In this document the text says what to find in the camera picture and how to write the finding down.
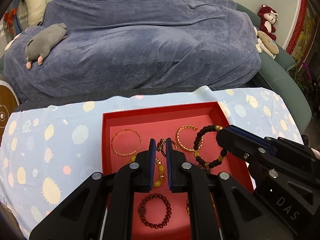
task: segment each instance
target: green sofa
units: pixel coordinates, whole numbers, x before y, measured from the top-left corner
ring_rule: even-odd
[[[260,17],[246,7],[237,4],[237,10],[249,15],[254,26],[260,26]],[[311,120],[311,109],[300,88],[287,71],[294,67],[294,59],[279,45],[279,54],[272,59],[260,54],[261,68],[252,81],[258,87],[272,90],[281,96],[302,134]]]

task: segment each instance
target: pink plush foot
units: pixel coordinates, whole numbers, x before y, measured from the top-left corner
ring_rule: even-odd
[[[41,65],[42,62],[43,62],[43,57],[40,56],[40,57],[38,58],[38,64]]]
[[[27,63],[27,69],[31,69],[31,62]]]

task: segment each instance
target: red decorative border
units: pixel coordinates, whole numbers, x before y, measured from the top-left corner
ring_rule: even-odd
[[[308,2],[307,0],[301,0],[300,11],[299,11],[297,23],[296,23],[296,26],[295,26],[294,31],[292,33],[291,39],[290,39],[288,46],[287,46],[287,49],[286,49],[287,53],[289,53],[290,55],[292,54],[294,48],[297,45],[298,38],[299,38],[300,33],[303,28],[303,22],[306,17],[306,13],[307,13],[307,2]]]

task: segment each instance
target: gray plush toy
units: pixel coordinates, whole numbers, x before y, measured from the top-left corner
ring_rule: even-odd
[[[25,51],[27,69],[31,68],[34,60],[38,60],[39,65],[42,64],[50,50],[67,37],[66,28],[64,23],[50,25],[28,41]]]

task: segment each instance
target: red ribbon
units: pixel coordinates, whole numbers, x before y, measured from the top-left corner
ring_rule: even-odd
[[[10,32],[13,34],[13,17],[16,15],[17,13],[17,9],[14,8],[10,13],[5,13],[4,14],[4,21],[7,23],[7,27],[5,32],[8,32],[8,29],[10,30]]]

